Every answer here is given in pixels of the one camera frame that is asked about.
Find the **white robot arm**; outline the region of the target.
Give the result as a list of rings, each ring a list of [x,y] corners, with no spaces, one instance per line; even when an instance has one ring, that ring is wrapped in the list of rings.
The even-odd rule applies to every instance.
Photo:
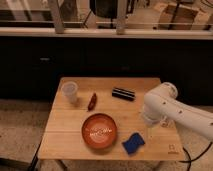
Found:
[[[178,90],[170,82],[148,91],[141,112],[145,123],[154,125],[168,117],[213,142],[213,113],[179,102],[177,96]]]

